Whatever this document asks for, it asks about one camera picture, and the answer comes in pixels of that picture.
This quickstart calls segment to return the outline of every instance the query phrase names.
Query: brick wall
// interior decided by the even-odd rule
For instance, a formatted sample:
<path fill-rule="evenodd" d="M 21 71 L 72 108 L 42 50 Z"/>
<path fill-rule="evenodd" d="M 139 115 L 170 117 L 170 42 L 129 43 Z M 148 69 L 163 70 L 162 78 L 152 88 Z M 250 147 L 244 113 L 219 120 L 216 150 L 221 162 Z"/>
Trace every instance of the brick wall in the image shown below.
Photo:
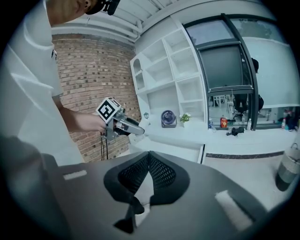
<path fill-rule="evenodd" d="M 68 34 L 53 36 L 61 85 L 61 102 L 76 112 L 92 113 L 103 98 L 115 97 L 127 115 L 141 119 L 130 69 L 134 48 L 107 38 Z M 99 132 L 70 133 L 85 162 L 101 160 Z M 128 150 L 129 138 L 108 143 L 108 157 Z"/>

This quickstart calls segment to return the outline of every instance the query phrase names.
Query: white cabinet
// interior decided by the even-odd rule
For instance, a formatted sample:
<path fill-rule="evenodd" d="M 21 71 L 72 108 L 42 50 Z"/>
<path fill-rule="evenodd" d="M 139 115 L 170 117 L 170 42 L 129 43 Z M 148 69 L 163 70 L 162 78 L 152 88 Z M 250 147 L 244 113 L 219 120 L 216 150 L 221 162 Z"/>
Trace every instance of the white cabinet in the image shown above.
<path fill-rule="evenodd" d="M 147 112 L 160 122 L 165 110 L 173 111 L 178 119 L 188 112 L 193 122 L 207 125 L 202 71 L 183 27 L 144 49 L 130 64 L 142 117 Z"/>

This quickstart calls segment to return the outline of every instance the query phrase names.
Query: white shirt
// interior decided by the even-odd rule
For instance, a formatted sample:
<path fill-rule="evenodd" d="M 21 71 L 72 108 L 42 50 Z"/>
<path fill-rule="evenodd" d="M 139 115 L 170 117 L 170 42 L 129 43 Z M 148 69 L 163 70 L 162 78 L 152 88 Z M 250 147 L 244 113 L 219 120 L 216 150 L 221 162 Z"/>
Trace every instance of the white shirt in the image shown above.
<path fill-rule="evenodd" d="M 63 92 L 45 1 L 26 15 L 3 55 L 0 132 L 17 136 L 58 165 L 82 163 L 52 97 Z"/>

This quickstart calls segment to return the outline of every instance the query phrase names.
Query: person's arm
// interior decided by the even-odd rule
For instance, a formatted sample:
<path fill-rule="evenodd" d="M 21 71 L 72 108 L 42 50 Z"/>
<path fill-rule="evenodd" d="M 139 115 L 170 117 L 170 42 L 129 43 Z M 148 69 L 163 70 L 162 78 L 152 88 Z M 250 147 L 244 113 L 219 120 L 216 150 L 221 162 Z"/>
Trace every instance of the person's arm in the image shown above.
<path fill-rule="evenodd" d="M 53 97 L 54 103 L 57 106 L 69 132 L 104 132 L 106 128 L 105 122 L 98 115 L 84 114 L 74 112 L 65 108 L 60 97 Z"/>

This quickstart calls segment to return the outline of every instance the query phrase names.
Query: red bottle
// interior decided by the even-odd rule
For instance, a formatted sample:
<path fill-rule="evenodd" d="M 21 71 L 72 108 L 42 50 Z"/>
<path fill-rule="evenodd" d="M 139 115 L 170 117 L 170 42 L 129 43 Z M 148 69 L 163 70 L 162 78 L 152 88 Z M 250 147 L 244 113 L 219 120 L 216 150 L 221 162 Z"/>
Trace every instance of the red bottle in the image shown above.
<path fill-rule="evenodd" d="M 227 127 L 227 119 L 224 117 L 224 115 L 220 119 L 220 125 L 221 125 L 221 128 Z"/>

